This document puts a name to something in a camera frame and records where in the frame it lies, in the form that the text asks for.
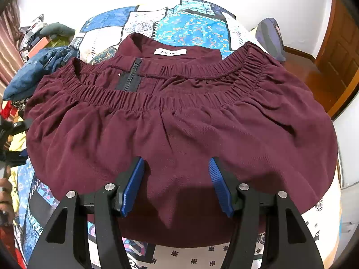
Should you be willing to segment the person left hand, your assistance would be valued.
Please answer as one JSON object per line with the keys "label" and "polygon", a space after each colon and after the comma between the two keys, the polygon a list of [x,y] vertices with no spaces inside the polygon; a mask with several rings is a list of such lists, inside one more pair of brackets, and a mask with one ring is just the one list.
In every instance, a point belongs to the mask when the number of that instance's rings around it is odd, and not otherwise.
{"label": "person left hand", "polygon": [[15,218],[11,196],[12,184],[9,182],[10,174],[9,166],[1,169],[1,226],[10,226]]}

